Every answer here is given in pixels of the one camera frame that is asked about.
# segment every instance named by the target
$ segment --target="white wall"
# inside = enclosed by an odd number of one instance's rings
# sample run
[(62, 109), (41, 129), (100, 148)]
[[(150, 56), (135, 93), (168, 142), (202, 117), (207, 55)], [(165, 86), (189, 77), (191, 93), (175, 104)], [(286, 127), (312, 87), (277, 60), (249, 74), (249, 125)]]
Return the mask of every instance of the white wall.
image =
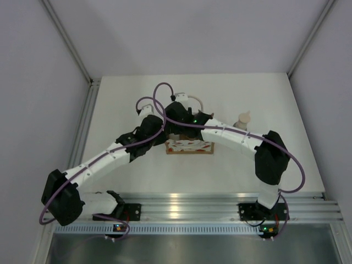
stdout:
[(27, 263), (43, 187), (66, 169), (87, 83), (39, 1), (1, 1), (0, 36), (0, 263)]
[(287, 72), (327, 0), (52, 0), (93, 77)]
[(291, 84), (329, 197), (352, 234), (352, 1), (338, 1)]

